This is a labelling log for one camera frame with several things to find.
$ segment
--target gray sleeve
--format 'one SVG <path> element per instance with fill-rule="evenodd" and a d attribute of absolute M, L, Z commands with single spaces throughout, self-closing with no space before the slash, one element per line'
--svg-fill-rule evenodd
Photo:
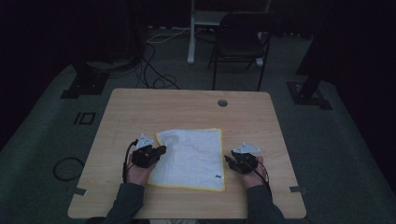
<path fill-rule="evenodd" d="M 264 185 L 247 189 L 247 224 L 286 223 Z"/>
<path fill-rule="evenodd" d="M 107 213 L 104 224 L 131 223 L 132 218 L 143 207 L 145 188 L 136 184 L 120 184 L 117 199 Z"/>

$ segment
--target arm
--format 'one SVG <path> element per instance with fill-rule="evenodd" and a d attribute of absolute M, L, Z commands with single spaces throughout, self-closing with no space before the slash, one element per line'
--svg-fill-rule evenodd
<path fill-rule="evenodd" d="M 149 168 L 134 166 L 132 164 L 132 155 L 129 157 L 126 183 L 120 184 L 117 199 L 107 213 L 104 224 L 131 223 L 134 215 L 143 207 L 145 186 L 154 167 L 155 163 Z"/>
<path fill-rule="evenodd" d="M 262 157 L 258 157 L 257 160 L 262 163 Z M 256 171 L 262 176 L 267 176 L 261 165 Z M 270 192 L 258 175 L 250 172 L 243 175 L 242 180 L 247 188 L 247 224 L 286 223 L 282 212 L 273 204 Z"/>

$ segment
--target black chair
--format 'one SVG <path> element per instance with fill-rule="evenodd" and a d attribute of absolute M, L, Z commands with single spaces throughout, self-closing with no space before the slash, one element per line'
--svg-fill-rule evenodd
<path fill-rule="evenodd" d="M 278 32 L 280 24 L 281 18 L 275 12 L 237 11 L 226 14 L 220 21 L 215 47 L 208 66 L 209 69 L 212 62 L 215 64 L 212 90 L 216 87 L 218 63 L 249 62 L 247 66 L 249 69 L 257 58 L 262 58 L 262 70 L 257 87 L 259 91 L 270 40 Z M 262 38 L 259 38 L 258 33 L 262 33 Z"/>

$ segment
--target wooden table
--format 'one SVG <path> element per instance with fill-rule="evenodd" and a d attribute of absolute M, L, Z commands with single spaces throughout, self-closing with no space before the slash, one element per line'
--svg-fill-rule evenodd
<path fill-rule="evenodd" d="M 226 100 L 221 107 L 218 100 Z M 92 144 L 68 215 L 74 218 L 105 217 L 122 182 L 127 147 L 141 133 L 169 129 L 221 128 L 225 155 L 243 142 L 259 146 L 264 157 L 274 203 L 286 218 L 305 216 L 290 157 L 276 118 L 271 97 L 253 91 L 173 91 L 116 89 L 108 102 Z M 224 192 L 166 189 L 147 186 L 144 207 L 136 218 L 245 218 L 246 191 L 240 175 L 224 162 Z"/>

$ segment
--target hand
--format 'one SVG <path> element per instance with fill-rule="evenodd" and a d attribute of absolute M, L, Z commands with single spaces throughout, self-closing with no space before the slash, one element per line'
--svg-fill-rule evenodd
<path fill-rule="evenodd" d="M 126 174 L 126 182 L 127 183 L 134 183 L 140 186 L 145 187 L 149 181 L 149 174 L 155 167 L 154 163 L 149 168 L 141 168 L 132 163 L 132 154 L 129 155 L 128 165 Z"/>
<path fill-rule="evenodd" d="M 262 166 L 263 158 L 262 157 L 256 157 L 256 160 L 261 163 L 261 164 L 259 164 L 257 166 L 256 171 L 262 177 L 266 178 L 267 177 L 267 172 L 266 172 L 265 168 Z M 248 174 L 242 175 L 242 181 L 244 182 L 245 187 L 247 189 L 264 184 L 264 181 L 262 181 L 262 179 L 256 173 L 254 173 L 253 171 L 248 173 Z"/>

